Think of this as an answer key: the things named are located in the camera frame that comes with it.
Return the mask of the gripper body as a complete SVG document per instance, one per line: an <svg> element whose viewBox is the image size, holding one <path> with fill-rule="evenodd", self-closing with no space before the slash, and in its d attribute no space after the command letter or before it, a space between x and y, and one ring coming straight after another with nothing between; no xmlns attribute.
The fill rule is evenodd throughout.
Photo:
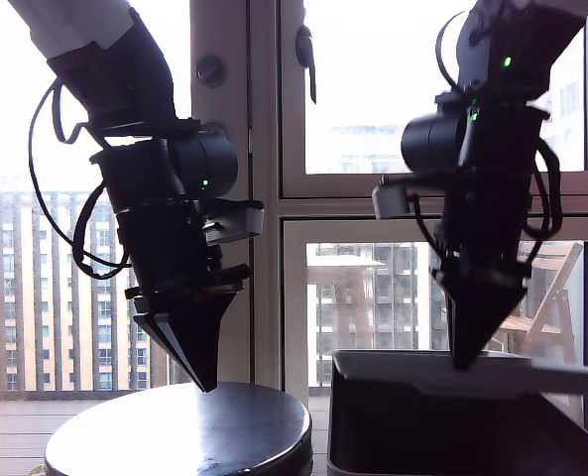
<svg viewBox="0 0 588 476"><path fill-rule="evenodd" d="M529 210L529 174L458 173L445 188L435 238L444 283L520 289L529 267L518 246Z"/></svg>
<svg viewBox="0 0 588 476"><path fill-rule="evenodd" d="M126 296L137 311L186 312L244 289L249 267L222 265L220 247L206 242L204 221L190 202L144 204L116 218L137 279Z"/></svg>

